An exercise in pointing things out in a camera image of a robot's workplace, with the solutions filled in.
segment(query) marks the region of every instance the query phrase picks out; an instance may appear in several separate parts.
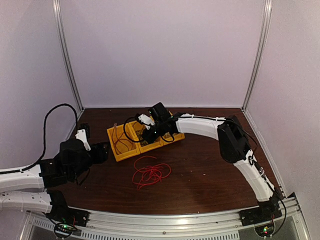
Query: red wire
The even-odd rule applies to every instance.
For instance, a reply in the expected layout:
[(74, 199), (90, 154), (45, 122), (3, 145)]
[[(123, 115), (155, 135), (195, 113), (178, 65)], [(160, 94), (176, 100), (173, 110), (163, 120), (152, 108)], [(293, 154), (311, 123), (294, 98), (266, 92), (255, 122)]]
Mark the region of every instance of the red wire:
[[(154, 166), (148, 165), (148, 166), (143, 167), (143, 168), (137, 168), (136, 167), (136, 163), (139, 160), (144, 159), (144, 158), (157, 159), (154, 156), (142, 156), (142, 157), (138, 158), (137, 160), (135, 160), (133, 166), (134, 166), (136, 171), (132, 176), (132, 183), (136, 185), (136, 189), (137, 190), (140, 190), (141, 188), (143, 188), (145, 186), (150, 186), (150, 185), (154, 185), (154, 184), (156, 184), (158, 182), (162, 182), (162, 179), (167, 178), (171, 174), (171, 171), (172, 171), (171, 167), (166, 163), (160, 163), (160, 164), (157, 164), (157, 165), (154, 165)], [(163, 172), (162, 171), (166, 167), (169, 169), (169, 173), (167, 175), (163, 176)], [(139, 173), (142, 174), (142, 176), (141, 176), (140, 181), (136, 182), (135, 181), (135, 177)]]

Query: white panel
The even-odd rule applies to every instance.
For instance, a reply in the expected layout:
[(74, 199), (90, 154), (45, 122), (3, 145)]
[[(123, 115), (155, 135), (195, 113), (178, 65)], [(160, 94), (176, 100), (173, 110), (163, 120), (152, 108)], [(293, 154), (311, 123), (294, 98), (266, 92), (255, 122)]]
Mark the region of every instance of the white panel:
[[(43, 150), (43, 121), (59, 103), (75, 105), (53, 15), (52, 0), (0, 1), (0, 169), (29, 165)], [(53, 157), (74, 124), (57, 109), (47, 125)], [(22, 213), (2, 211), (1, 239), (17, 239)]]
[(62, 0), (86, 107), (240, 107), (263, 0)]
[(263, 60), (249, 103), (313, 240), (320, 225), (320, 2), (273, 0)]

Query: tangled red string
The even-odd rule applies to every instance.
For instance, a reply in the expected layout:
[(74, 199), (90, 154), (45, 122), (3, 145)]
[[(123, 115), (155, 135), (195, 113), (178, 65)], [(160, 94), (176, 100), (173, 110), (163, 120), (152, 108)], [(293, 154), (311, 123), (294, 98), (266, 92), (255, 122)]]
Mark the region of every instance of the tangled red string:
[[(143, 167), (143, 168), (137, 168), (136, 167), (136, 163), (141, 160), (141, 159), (144, 159), (144, 158), (153, 158), (153, 159), (157, 159), (156, 157), (154, 156), (142, 156), (140, 158), (138, 158), (135, 162), (134, 162), (134, 168), (135, 168), (135, 173), (133, 174), (132, 176), (132, 182), (133, 184), (136, 185), (136, 189), (137, 190), (140, 190), (141, 188), (145, 187), (145, 186), (150, 186), (150, 185), (154, 185), (156, 184), (157, 182), (161, 182), (162, 179), (165, 179), (167, 178), (170, 174), (171, 174), (171, 167), (166, 164), (166, 163), (160, 163), (160, 164), (157, 164), (155, 166), (146, 166), (146, 167)], [(165, 176), (163, 176), (163, 170), (165, 168), (168, 168), (169, 169), (169, 173)], [(135, 181), (135, 177), (136, 175), (140, 173), (142, 174), (141, 176), (141, 179), (139, 182), (136, 182)]]

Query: black mounting base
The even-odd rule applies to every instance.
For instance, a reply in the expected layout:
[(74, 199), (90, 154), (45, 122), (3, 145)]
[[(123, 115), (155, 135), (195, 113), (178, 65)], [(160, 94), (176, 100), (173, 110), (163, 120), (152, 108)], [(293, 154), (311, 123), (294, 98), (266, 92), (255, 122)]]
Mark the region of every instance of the black mounting base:
[[(277, 209), (272, 212), (274, 218), (280, 218), (282, 212), (280, 209)], [(261, 207), (255, 207), (251, 209), (242, 210), (239, 213), (242, 226), (255, 225), (263, 222), (270, 221), (272, 216), (270, 214), (263, 214)]]

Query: yellow plastic container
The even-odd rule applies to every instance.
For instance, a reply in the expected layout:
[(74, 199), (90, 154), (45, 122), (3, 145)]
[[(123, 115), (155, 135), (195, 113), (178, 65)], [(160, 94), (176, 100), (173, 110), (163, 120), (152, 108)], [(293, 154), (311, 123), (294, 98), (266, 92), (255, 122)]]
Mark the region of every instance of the yellow plastic container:
[(161, 137), (160, 137), (160, 140), (161, 140), (162, 144), (165, 146), (165, 145), (168, 145), (168, 144), (173, 144), (173, 143), (175, 143), (177, 141), (180, 141), (182, 139), (185, 139), (185, 135), (183, 133), (174, 133), (173, 137), (174, 137), (174, 141), (172, 141), (171, 135), (169, 133), (166, 133), (163, 136), (163, 138), (168, 142), (164, 141)]
[[(137, 138), (139, 139), (139, 135), (142, 134), (142, 131), (146, 128), (144, 125), (141, 125), (137, 121), (129, 122), (129, 124), (132, 126)], [(145, 153), (153, 149), (157, 149), (163, 146), (163, 143), (161, 141), (161, 137), (158, 137), (157, 140), (155, 140), (154, 143), (148, 144), (147, 142), (139, 142), (138, 144), (140, 153)]]
[[(124, 125), (111, 127), (106, 130), (109, 136), (110, 145), (117, 162), (139, 155), (139, 144), (131, 142), (124, 134)], [(125, 132), (133, 140), (138, 140), (138, 137), (132, 128), (131, 124), (125, 126)]]

